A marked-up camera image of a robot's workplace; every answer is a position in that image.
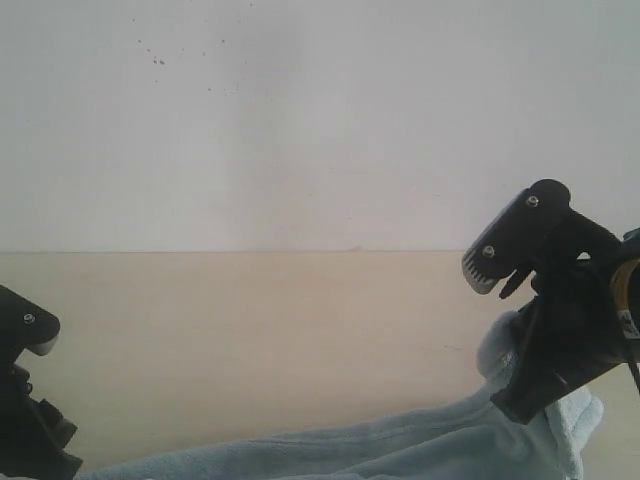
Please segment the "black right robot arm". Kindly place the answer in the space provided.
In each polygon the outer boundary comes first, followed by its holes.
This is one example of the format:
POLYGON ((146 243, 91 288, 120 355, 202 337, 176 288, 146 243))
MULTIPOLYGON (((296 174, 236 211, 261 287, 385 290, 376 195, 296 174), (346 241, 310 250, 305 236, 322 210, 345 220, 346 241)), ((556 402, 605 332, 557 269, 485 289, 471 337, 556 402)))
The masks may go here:
POLYGON ((494 405, 529 423, 619 365, 639 378, 639 234, 606 256, 581 254, 538 272, 535 295, 509 322, 516 363, 494 405))

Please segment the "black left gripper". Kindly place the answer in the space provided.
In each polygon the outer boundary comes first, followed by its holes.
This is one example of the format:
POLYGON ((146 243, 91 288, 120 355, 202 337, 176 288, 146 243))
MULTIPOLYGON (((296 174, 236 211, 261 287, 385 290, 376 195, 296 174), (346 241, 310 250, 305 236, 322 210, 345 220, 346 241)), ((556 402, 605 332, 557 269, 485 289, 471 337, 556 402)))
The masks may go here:
POLYGON ((49 401, 31 397, 30 373, 1 351, 1 475, 73 479, 83 460, 65 451, 78 427, 49 401))

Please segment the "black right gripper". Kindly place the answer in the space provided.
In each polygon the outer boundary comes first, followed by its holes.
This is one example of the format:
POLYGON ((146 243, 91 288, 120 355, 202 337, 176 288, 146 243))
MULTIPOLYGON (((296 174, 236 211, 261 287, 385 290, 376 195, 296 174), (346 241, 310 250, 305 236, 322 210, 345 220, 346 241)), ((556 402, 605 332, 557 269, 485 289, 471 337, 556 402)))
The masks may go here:
POLYGON ((534 299, 509 323, 516 365, 491 396, 511 421, 538 413, 618 365, 630 363, 630 262, 599 271, 586 261, 532 280, 534 299))

